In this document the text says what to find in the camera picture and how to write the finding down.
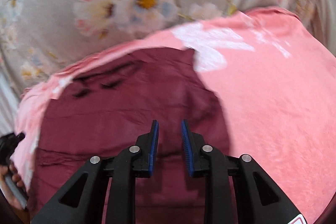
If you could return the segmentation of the pink plush blanket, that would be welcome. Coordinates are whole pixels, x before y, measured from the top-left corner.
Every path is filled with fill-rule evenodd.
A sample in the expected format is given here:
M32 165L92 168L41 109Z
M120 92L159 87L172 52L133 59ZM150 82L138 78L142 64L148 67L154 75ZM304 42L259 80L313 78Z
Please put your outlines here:
M250 154L314 223L335 194L335 57L283 9L186 23L89 55L24 93L14 162L30 191L51 100L82 73L148 48L194 50L193 69L219 99L228 155Z

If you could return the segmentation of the maroon quilted puffer jacket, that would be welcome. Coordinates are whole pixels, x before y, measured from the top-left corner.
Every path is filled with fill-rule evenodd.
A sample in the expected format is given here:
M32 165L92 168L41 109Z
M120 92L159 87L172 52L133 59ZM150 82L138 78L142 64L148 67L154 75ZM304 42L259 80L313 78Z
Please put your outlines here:
M153 177L137 180L138 223L202 223L205 185L190 178L181 123L230 150L217 96L193 69L194 50L148 48L82 73L44 114L30 184L32 215L92 156L108 158L159 124Z

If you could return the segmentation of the white satin curtain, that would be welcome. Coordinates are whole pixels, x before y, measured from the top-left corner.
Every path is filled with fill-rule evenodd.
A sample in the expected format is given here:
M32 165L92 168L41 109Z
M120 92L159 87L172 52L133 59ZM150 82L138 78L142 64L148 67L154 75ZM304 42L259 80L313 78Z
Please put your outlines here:
M19 100L17 95L12 90L9 81L6 79L3 72L1 72L1 98L0 98L0 111L1 111L1 135L5 135L14 131L14 122L18 110Z

